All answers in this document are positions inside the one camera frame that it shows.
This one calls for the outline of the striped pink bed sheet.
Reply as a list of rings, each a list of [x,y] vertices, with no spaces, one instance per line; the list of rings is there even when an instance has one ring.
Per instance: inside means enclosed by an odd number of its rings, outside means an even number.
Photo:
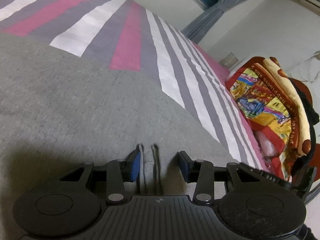
[[[227,71],[133,0],[1,0],[1,32],[36,37],[107,69],[145,74],[234,159],[267,169],[226,88]]]

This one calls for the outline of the white pillow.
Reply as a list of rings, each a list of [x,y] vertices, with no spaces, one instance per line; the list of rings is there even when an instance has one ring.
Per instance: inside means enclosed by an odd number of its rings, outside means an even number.
[[[268,168],[280,163],[280,154],[283,151],[282,145],[277,147],[262,131],[253,132],[255,139],[260,147],[261,156]]]

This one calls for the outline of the right grey curtain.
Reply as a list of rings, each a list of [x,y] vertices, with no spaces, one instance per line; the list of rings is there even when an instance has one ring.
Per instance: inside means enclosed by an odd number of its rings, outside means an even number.
[[[247,0],[217,0],[214,5],[190,22],[182,33],[198,44],[225,12],[245,1]]]

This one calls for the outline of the cream brown blanket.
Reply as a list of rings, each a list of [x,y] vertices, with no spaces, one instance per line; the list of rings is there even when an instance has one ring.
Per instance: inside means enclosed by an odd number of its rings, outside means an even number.
[[[311,150],[311,135],[310,125],[302,100],[298,95],[292,82],[285,72],[274,62],[275,58],[267,58],[263,60],[264,67],[274,77],[278,85],[283,89],[285,95],[287,95],[295,104],[297,110],[297,116],[299,120],[299,140],[298,140],[298,154],[303,156],[307,155]]]

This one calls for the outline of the colourful folded quilt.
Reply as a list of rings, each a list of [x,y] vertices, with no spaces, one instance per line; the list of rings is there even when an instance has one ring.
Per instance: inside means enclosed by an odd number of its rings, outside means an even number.
[[[226,82],[252,131],[262,134],[260,143],[270,142],[270,158],[276,176],[290,180],[298,158],[299,117],[297,107],[266,69],[266,60],[255,56]]]

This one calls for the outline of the grey pants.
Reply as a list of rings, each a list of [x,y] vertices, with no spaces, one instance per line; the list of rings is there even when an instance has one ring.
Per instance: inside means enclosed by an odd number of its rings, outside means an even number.
[[[193,194],[175,155],[233,161],[188,111],[143,73],[109,70],[32,38],[1,35],[1,239],[19,239],[12,206],[24,192],[91,161],[142,149],[127,191]]]

